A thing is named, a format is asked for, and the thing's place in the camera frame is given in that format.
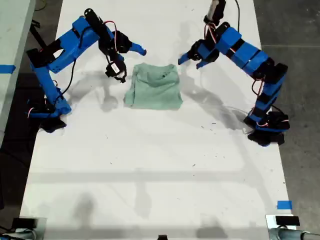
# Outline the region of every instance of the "white tabletop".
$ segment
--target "white tabletop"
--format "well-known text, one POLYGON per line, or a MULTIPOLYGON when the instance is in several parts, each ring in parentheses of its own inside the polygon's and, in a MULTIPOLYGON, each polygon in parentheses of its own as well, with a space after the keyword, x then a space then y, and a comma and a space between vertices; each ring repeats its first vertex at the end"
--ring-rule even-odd
POLYGON ((35 4, 36 0, 0 0, 0 65, 16 67, 13 74, 0 73, 0 146, 35 4))
MULTIPOLYGON (((240 0, 240 32, 260 47, 252 0, 240 0)), ((210 0, 64 0, 57 37, 86 8, 113 20, 148 53, 136 64, 177 64, 203 37, 210 0)), ((227 1, 224 21, 237 26, 227 1)), ((228 58, 202 70, 178 67, 178 111, 129 109, 120 84, 105 74, 95 44, 76 62, 66 93, 65 129, 36 138, 21 216, 47 218, 45 239, 268 239, 265 215, 288 200, 277 145, 261 147, 241 122, 254 105, 252 80, 228 58)), ((71 66, 52 74, 63 89, 71 66)))

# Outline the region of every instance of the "wire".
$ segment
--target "wire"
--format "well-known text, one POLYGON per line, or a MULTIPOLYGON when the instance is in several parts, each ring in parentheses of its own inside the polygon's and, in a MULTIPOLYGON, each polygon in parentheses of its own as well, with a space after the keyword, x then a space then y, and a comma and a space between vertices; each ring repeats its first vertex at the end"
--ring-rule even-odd
POLYGON ((235 0, 236 6, 238 7, 238 32, 240 32, 240 6, 238 0, 235 0))
POLYGON ((11 230, 10 230, 10 229, 5 228, 5 227, 3 227, 3 226, 0 226, 0 229, 5 230, 5 231, 7 231, 7 232, 11 232, 11 230))
POLYGON ((84 35, 85 35, 85 32, 88 30, 88 29, 91 29, 92 27, 91 26, 87 26, 83 29, 83 31, 81 32, 81 36, 80 36, 80 42, 79 42, 79 46, 78 48, 80 49, 82 47, 82 43, 83 43, 83 40, 84 40, 84 35))
MULTIPOLYGON (((260 88, 259 88, 259 92, 260 92, 260 93, 257 93, 257 92, 254 90, 254 86, 255 86, 255 84, 256 84, 257 81, 258 81, 257 79, 255 79, 255 80, 253 81, 252 86, 251 86, 251 90, 252 90, 252 92, 253 92, 255 95, 260 96, 261 91, 262 91, 263 81, 261 81, 261 85, 260 85, 260 88)), ((284 114, 284 112, 283 112, 279 107, 276 107, 276 106, 273 105, 273 104, 271 105, 271 107, 275 108, 275 109, 278 110, 280 113, 284 114)))
POLYGON ((3 148, 0 148, 0 154, 6 154, 6 155, 12 157, 17 162, 21 163, 25 168, 27 168, 27 169, 29 168, 29 166, 27 164, 25 164, 24 161, 22 161, 19 157, 13 155, 11 152, 9 152, 3 148))
POLYGON ((215 25, 214 23, 207 23, 207 24, 204 26, 204 39, 206 39, 206 36, 207 36, 207 26, 209 26, 210 35, 211 35, 214 43, 216 44, 216 43, 217 43, 217 40, 216 40, 214 34, 212 33, 212 30, 211 30, 211 29, 215 30, 215 29, 216 29, 216 25, 215 25))
POLYGON ((115 47, 115 51, 118 52, 117 50, 117 25, 114 21, 104 21, 103 24, 107 24, 107 23, 113 23, 114 24, 114 47, 115 47))
POLYGON ((41 11, 41 10, 43 10, 43 9, 45 9, 46 8, 46 6, 47 6, 47 0, 40 0, 41 2, 43 2, 43 7, 41 7, 41 8, 39 8, 39 9, 35 9, 34 11, 36 11, 36 12, 38 12, 38 11, 41 11))
POLYGON ((9 240, 11 240, 11 239, 13 239, 13 240, 24 240, 23 238, 16 237, 16 236, 10 236, 10 235, 7 235, 7 234, 2 234, 1 236, 2 236, 2 237, 6 237, 6 238, 8 238, 9 240))

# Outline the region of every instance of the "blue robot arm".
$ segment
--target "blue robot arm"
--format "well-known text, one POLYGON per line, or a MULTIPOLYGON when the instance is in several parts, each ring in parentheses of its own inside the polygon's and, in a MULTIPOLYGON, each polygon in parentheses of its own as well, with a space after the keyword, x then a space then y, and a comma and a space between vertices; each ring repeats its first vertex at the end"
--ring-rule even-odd
POLYGON ((283 133, 290 128, 288 116, 282 111, 269 110, 280 93, 288 67, 282 63, 275 65, 265 52, 245 42, 242 35, 227 22, 216 27, 223 16, 221 12, 223 13, 225 5, 225 0, 212 1, 209 14, 204 18, 209 26, 205 39, 198 40, 182 55, 178 64, 181 65, 190 59, 200 60, 196 65, 199 69, 216 61, 221 53, 251 76, 254 82, 263 81, 261 91, 256 93, 255 106, 244 119, 244 122, 255 130, 248 138, 262 146, 272 142, 282 144, 283 133))
POLYGON ((45 46, 40 51, 36 48, 27 51, 31 61, 31 68, 46 95, 46 101, 41 104, 31 102, 29 116, 32 118, 57 118, 71 112, 71 107, 63 96, 64 92, 55 86, 49 71, 58 73, 77 58, 89 47, 98 41, 99 49, 105 54, 108 61, 106 75, 125 82, 127 75, 124 57, 120 53, 137 52, 144 56, 147 51, 140 45, 131 42, 120 31, 111 32, 95 12, 88 8, 84 16, 80 16, 72 28, 60 38, 45 46), (62 50, 55 58, 54 53, 62 50))

